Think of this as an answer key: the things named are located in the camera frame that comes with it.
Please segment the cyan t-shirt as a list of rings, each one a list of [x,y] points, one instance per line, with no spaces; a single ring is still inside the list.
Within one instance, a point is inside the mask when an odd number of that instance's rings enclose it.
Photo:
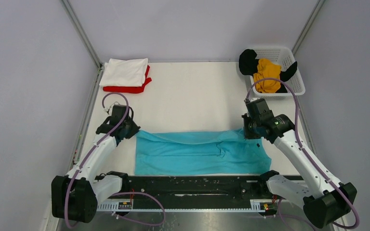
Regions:
[[[248,140],[243,129],[136,135],[138,176],[262,174],[272,160],[261,139]]]

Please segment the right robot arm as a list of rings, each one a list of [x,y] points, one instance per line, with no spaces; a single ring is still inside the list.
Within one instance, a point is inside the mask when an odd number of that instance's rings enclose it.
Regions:
[[[307,149],[296,125],[284,114],[275,116],[265,99],[246,99],[245,105],[247,113],[242,115],[245,138],[264,138],[277,147],[306,184],[302,186],[270,170],[260,175],[258,194],[263,198],[275,194],[292,202],[319,229],[350,213],[357,195],[355,186],[342,183]]]

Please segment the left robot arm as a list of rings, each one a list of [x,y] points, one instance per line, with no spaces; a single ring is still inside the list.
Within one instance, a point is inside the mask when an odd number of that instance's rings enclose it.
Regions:
[[[97,171],[124,139],[138,133],[133,109],[114,105],[111,115],[96,129],[92,148],[64,176],[51,182],[52,215],[64,220],[89,223],[97,206],[115,194],[119,198],[130,193],[126,173],[111,172],[97,180]]]

